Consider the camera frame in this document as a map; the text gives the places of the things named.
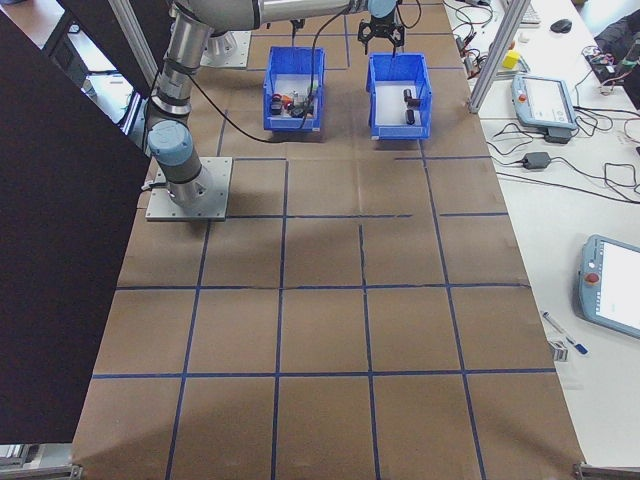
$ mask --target brown paper surface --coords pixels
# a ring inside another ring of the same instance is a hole
[[[87,478],[571,478],[582,454],[480,121],[444,7],[423,8],[407,39],[433,67],[423,142],[370,139],[358,16],[319,42],[332,69],[320,133],[253,142],[194,91],[200,154],[236,159],[232,218],[139,212],[120,278],[132,291],[116,295],[96,367],[113,378],[93,380],[74,444]],[[288,28],[256,32],[251,69]],[[271,138],[263,76],[198,79]]]

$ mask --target pen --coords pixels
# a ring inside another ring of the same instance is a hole
[[[549,314],[549,312],[542,312],[542,318],[544,318],[547,322],[549,322],[549,324],[551,324],[551,326],[555,328],[559,333],[564,335],[564,338],[567,339],[567,342],[573,345],[574,348],[578,350],[582,355],[586,355],[589,352],[589,350],[587,350],[587,347],[585,347],[581,343],[578,343],[575,338],[569,335],[569,332],[567,332],[564,328],[562,328],[562,326],[554,320],[554,318]]]

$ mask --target yellow object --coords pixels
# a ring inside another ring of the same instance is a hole
[[[520,60],[520,54],[515,50],[509,50],[502,61],[502,66],[511,70],[518,64],[518,60]]]

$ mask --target grid of blue tape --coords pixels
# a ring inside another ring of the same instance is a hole
[[[434,2],[421,2],[422,5],[440,5],[440,3]],[[343,19],[344,21],[344,33],[343,34],[334,34],[333,36],[344,36],[345,39],[345,47],[347,52],[347,67],[351,66],[351,58],[350,58],[350,37],[353,37],[354,34],[348,31],[347,20],[346,17]],[[451,66],[451,67],[430,67],[430,69],[460,69],[461,66]],[[344,70],[343,68],[333,68],[328,70]],[[220,137],[218,140],[217,147],[217,155],[219,156],[222,151],[222,144],[224,139],[224,132],[226,128],[226,120],[223,122]],[[362,284],[361,285],[347,285],[347,286],[302,286],[297,287],[298,289],[360,289],[362,290],[363,295],[363,305],[364,305],[364,319],[365,319],[365,339],[366,339],[366,349],[367,349],[367,371],[362,372],[314,372],[314,373],[295,373],[295,372],[281,372],[280,371],[280,358],[281,358],[281,343],[282,343],[282,317],[283,317],[283,298],[284,298],[284,276],[285,276],[285,249],[286,249],[286,231],[287,231],[287,220],[291,218],[345,218],[345,219],[365,219],[365,218],[374,218],[374,219],[388,219],[388,218],[410,218],[411,214],[406,215],[288,215],[287,214],[287,202],[288,202],[288,183],[289,183],[289,162],[284,158],[238,158],[236,161],[244,161],[244,160],[264,160],[264,161],[284,161],[285,162],[285,185],[284,185],[284,202],[283,202],[283,214],[282,215],[254,215],[254,216],[231,216],[229,218],[278,218],[282,219],[282,239],[281,239],[281,251],[280,251],[280,279],[279,279],[279,296],[278,296],[278,326],[277,326],[277,345],[276,345],[276,359],[275,359],[275,371],[273,373],[247,373],[247,372],[238,372],[238,373],[189,373],[189,357],[191,353],[191,346],[193,342],[193,334],[195,330],[195,323],[197,318],[198,311],[198,302],[200,297],[200,292],[202,290],[210,290],[210,289],[251,289],[253,287],[248,286],[204,286],[202,285],[202,278],[204,274],[204,266],[206,260],[206,252],[209,244],[209,236],[211,233],[211,222],[207,224],[207,230],[205,233],[204,244],[202,248],[202,256],[200,260],[200,269],[198,273],[198,282],[195,286],[132,286],[132,287],[119,287],[118,290],[195,290],[195,298],[193,304],[193,310],[191,315],[191,323],[189,326],[189,335],[187,340],[187,349],[185,353],[184,366],[181,373],[146,373],[146,374],[95,374],[93,375],[93,379],[95,380],[110,380],[110,379],[144,379],[144,378],[175,378],[180,379],[180,390],[178,394],[178,402],[176,406],[176,413],[173,424],[172,438],[171,444],[169,448],[169,455],[167,460],[167,468],[165,473],[165,480],[170,480],[173,469],[173,459],[175,455],[176,443],[178,439],[178,432],[180,429],[180,418],[182,413],[182,404],[184,400],[184,392],[186,388],[187,380],[190,378],[274,378],[275,381],[275,389],[274,389],[274,399],[273,399],[273,425],[272,425],[272,453],[271,453],[271,480],[276,480],[276,467],[277,467],[277,443],[278,443],[278,418],[279,418],[279,395],[280,395],[280,379],[281,378],[309,378],[309,377],[367,377],[369,380],[369,400],[370,400],[370,415],[371,415],[371,432],[373,439],[373,457],[374,457],[374,465],[375,465],[375,475],[376,480],[381,480],[381,472],[380,472],[380,458],[379,458],[379,450],[378,450],[378,433],[377,433],[377,424],[376,424],[376,408],[375,408],[375,388],[374,388],[374,378],[375,377],[385,377],[385,376],[436,376],[436,375],[460,375],[462,377],[467,410],[469,415],[469,422],[471,424],[471,430],[473,434],[473,440],[476,450],[476,456],[478,460],[478,465],[480,468],[480,474],[482,480],[487,479],[486,471],[484,468],[484,460],[482,456],[482,449],[480,446],[480,438],[478,435],[477,424],[475,420],[475,415],[473,411],[473,405],[471,401],[471,394],[469,390],[468,384],[468,376],[470,375],[487,375],[487,374],[535,374],[535,373],[552,373],[555,372],[553,368],[520,368],[520,369],[466,369],[464,355],[462,351],[462,344],[460,340],[460,332],[458,328],[457,318],[456,318],[456,310],[455,305],[453,303],[453,297],[451,294],[451,290],[453,288],[476,288],[476,287],[522,287],[527,285],[522,285],[519,283],[450,283],[448,277],[447,266],[445,262],[444,255],[444,246],[442,237],[440,235],[440,225],[438,221],[438,217],[460,217],[460,216],[502,216],[507,215],[507,212],[469,212],[469,213],[440,213],[438,214],[436,210],[435,200],[433,198],[433,193],[431,189],[431,177],[429,174],[428,161],[429,160],[448,160],[448,159],[484,159],[488,158],[486,155],[477,155],[477,156],[466,156],[466,157],[428,157],[425,155],[423,146],[420,142],[420,152],[421,156],[419,158],[405,158],[402,160],[419,160],[423,163],[424,173],[427,180],[427,185],[429,186],[429,202],[430,208],[433,213],[433,218],[435,222],[435,230],[436,237],[438,241],[438,249],[442,262],[443,275],[445,282],[441,284],[420,284],[420,285],[411,285],[411,284],[395,284],[395,285],[370,285],[366,280],[366,256],[365,256],[365,236],[363,231],[363,226],[359,225],[358,234],[359,234],[359,243],[360,243],[360,259],[361,259],[361,273],[362,273]],[[460,361],[460,369],[455,370],[417,370],[417,371],[375,371],[373,370],[372,363],[372,352],[371,352],[371,335],[369,328],[369,306],[368,306],[368,291],[371,289],[391,289],[391,288],[445,288],[447,292],[447,297],[449,301],[449,308],[451,313],[451,319],[453,322],[456,348],[458,351],[458,358]]]

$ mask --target power adapter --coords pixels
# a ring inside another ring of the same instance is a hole
[[[547,152],[529,152],[522,158],[522,166],[527,170],[544,170],[551,163]]]

